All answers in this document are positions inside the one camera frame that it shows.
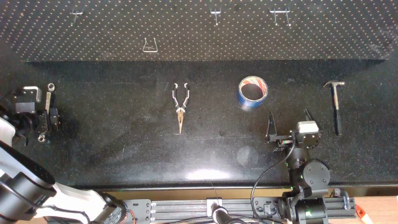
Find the wooden floor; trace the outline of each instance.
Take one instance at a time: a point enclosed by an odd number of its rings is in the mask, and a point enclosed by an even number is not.
[[[361,206],[369,215],[373,223],[398,223],[398,197],[355,197],[357,205]],[[29,222],[18,222],[18,224],[45,224],[43,218],[37,218]],[[331,224],[354,224],[363,223],[358,217],[356,219],[329,220]]]

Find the black countertop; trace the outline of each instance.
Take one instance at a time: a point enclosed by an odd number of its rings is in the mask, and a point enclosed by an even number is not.
[[[3,67],[1,92],[56,85],[62,130],[46,144],[14,147],[57,182],[80,188],[250,186],[283,158],[265,144],[268,113],[279,134],[295,129],[308,108],[322,126],[310,151],[330,167],[331,185],[398,184],[398,64],[367,60],[219,62],[52,62]],[[242,78],[265,79],[258,108],[238,102]],[[331,79],[338,87],[344,135],[335,136]],[[172,85],[188,82],[190,105],[178,133]],[[182,101],[183,91],[178,92]],[[285,166],[261,182],[288,187]]]

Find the hammer handle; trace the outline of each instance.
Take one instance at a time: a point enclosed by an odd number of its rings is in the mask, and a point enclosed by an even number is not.
[[[342,136],[343,135],[343,127],[341,125],[341,117],[340,117],[339,110],[335,110],[335,119],[336,119],[336,125],[337,125],[336,135]]]

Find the blue tape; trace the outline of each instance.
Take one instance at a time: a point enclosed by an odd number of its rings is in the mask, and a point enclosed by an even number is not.
[[[247,84],[255,84],[262,90],[262,97],[258,100],[250,100],[242,94],[242,87]],[[249,107],[258,107],[267,98],[268,86],[267,83],[260,77],[250,76],[244,78],[238,87],[238,100],[241,104]]]

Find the black perforated board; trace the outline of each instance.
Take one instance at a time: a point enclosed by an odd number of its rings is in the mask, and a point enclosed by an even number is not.
[[[398,2],[37,0],[1,3],[0,37],[23,61],[389,58]],[[221,10],[216,26],[210,11]],[[291,10],[285,14],[269,10]],[[83,11],[75,16],[72,12]],[[144,53],[144,38],[159,51]]]

